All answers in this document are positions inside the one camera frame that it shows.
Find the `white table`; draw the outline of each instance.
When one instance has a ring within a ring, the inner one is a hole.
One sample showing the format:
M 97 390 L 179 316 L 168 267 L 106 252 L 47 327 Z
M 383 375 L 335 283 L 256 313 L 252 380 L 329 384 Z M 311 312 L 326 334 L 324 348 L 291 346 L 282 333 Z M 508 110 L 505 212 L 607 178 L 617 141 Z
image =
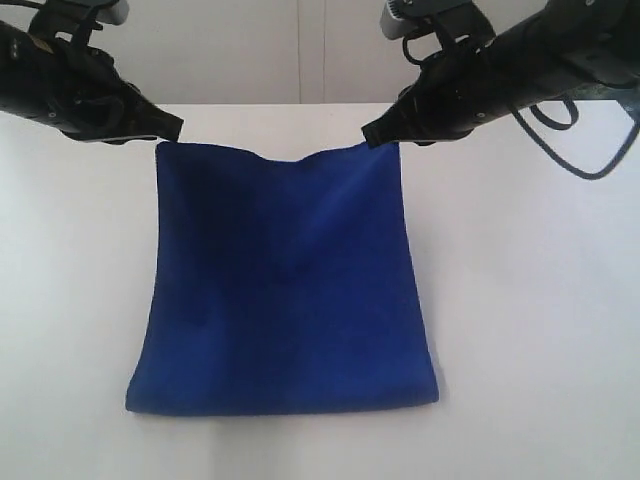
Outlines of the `white table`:
M 183 141 L 294 160 L 361 141 L 384 106 L 171 110 Z M 595 168 L 629 121 L 584 112 L 546 136 Z M 441 403 L 139 417 L 123 400 L 155 273 L 153 144 L 76 144 L 0 116 L 0 478 L 640 478 L 640 147 L 586 183 L 505 119 L 405 146 L 403 175 Z

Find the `blue towel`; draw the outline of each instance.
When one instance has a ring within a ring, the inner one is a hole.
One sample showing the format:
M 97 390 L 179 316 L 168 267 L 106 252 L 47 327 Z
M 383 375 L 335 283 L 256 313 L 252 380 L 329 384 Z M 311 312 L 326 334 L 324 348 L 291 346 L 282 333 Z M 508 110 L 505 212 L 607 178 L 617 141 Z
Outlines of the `blue towel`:
M 265 160 L 157 150 L 155 294 L 133 412 L 274 415 L 435 402 L 397 145 Z

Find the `microfiber towel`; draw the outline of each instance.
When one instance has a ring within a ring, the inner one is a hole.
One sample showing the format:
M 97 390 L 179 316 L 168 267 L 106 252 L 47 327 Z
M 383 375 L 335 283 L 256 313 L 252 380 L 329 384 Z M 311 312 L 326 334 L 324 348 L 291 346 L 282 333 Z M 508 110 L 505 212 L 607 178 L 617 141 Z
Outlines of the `microfiber towel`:
M 316 414 L 435 402 L 397 145 L 299 162 L 157 149 L 155 293 L 126 407 Z

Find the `white surface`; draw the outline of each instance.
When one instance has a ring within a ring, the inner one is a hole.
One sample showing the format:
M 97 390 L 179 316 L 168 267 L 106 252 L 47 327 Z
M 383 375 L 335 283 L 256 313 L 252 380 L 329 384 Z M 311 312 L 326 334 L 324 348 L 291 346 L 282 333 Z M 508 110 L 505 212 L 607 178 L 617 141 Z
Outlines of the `white surface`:
M 546 0 L 476 0 L 498 32 Z M 419 70 L 379 27 L 384 0 L 129 0 L 94 34 L 124 78 L 160 103 L 391 102 Z M 0 7 L 25 28 L 33 12 Z M 433 53 L 435 39 L 414 42 Z
M 359 142 L 383 109 L 172 108 L 184 141 L 278 159 Z M 595 166 L 629 122 L 584 111 L 549 137 Z M 75 144 L 0 116 L 0 478 L 640 478 L 639 148 L 585 183 L 505 119 L 404 147 L 403 175 L 441 403 L 145 418 L 123 400 L 154 281 L 153 145 Z

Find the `white wall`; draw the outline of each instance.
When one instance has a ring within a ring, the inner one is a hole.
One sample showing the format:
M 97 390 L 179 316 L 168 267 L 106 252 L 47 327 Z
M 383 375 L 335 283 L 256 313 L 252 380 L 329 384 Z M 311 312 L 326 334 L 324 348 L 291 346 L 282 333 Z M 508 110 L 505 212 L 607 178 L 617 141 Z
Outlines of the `white wall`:
M 477 0 L 500 32 L 545 0 Z M 122 75 L 159 103 L 390 102 L 417 78 L 379 28 L 383 0 L 129 0 L 95 34 Z M 31 11 L 1 7 L 25 27 Z M 433 39 L 416 51 L 435 51 Z
M 172 110 L 184 141 L 292 160 L 359 142 L 384 107 Z M 628 127 L 603 103 L 548 137 L 595 168 Z M 0 116 L 0 478 L 640 478 L 639 148 L 599 183 L 511 119 L 403 148 L 441 403 L 172 420 L 123 407 L 154 281 L 153 144 L 76 144 Z

